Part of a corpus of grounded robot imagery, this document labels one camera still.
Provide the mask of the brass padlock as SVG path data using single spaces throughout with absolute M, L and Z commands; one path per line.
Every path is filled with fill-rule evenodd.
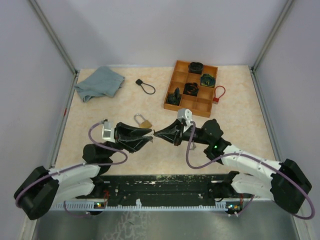
M 140 113 L 137 113 L 133 117 L 134 121 L 138 124 L 138 126 L 142 129 L 151 129 L 152 124 L 143 117 Z

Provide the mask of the silver key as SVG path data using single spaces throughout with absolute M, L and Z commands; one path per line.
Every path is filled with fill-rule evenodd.
M 191 145 L 190 145 L 190 150 L 193 151 L 194 149 L 196 148 L 196 144 L 193 142 Z
M 151 137 L 152 137 L 152 139 L 150 140 L 150 142 L 151 143 L 153 143 L 154 142 L 154 140 L 155 140 L 155 130 L 153 129 L 152 130 L 152 132 L 151 132 L 151 135 L 150 135 Z

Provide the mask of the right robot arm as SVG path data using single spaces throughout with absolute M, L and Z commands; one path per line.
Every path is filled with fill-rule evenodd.
M 215 162 L 237 168 L 239 172 L 231 174 L 223 185 L 227 197 L 235 198 L 238 194 L 263 197 L 294 216 L 303 203 L 308 202 L 311 214 L 307 218 L 314 217 L 315 207 L 308 196 L 312 185 L 295 161 L 279 162 L 257 157 L 224 140 L 223 134 L 216 119 L 206 121 L 200 128 L 193 121 L 187 125 L 184 120 L 177 119 L 154 133 L 155 137 L 175 146 L 183 141 L 206 145 L 203 152 L 209 162 L 203 164 L 203 168 Z

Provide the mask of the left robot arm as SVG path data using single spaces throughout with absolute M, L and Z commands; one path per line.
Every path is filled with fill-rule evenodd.
M 52 206 L 78 197 L 101 197 L 104 186 L 99 176 L 110 167 L 124 164 L 128 154 L 136 153 L 153 140 L 150 128 L 139 128 L 108 120 L 88 130 L 91 141 L 83 147 L 82 163 L 46 169 L 35 168 L 14 193 L 15 205 L 30 220 L 44 216 Z

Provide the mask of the wooden compartment tray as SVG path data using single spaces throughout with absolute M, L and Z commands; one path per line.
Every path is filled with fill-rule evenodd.
M 177 60 L 164 98 L 163 108 L 190 109 L 194 115 L 211 115 L 218 67 Z

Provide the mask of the blue folded cloth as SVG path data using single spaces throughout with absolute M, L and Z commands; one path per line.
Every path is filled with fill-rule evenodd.
M 80 99 L 87 103 L 92 98 L 113 98 L 122 87 L 125 77 L 111 70 L 107 66 L 97 68 L 85 80 L 77 83 L 74 88 Z

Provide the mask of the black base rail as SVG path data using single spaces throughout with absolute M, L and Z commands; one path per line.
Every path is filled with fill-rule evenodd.
M 101 175 L 93 178 L 94 190 L 78 199 L 103 199 L 120 194 L 184 194 L 207 195 L 213 199 L 239 198 L 229 182 L 228 174 L 156 174 Z

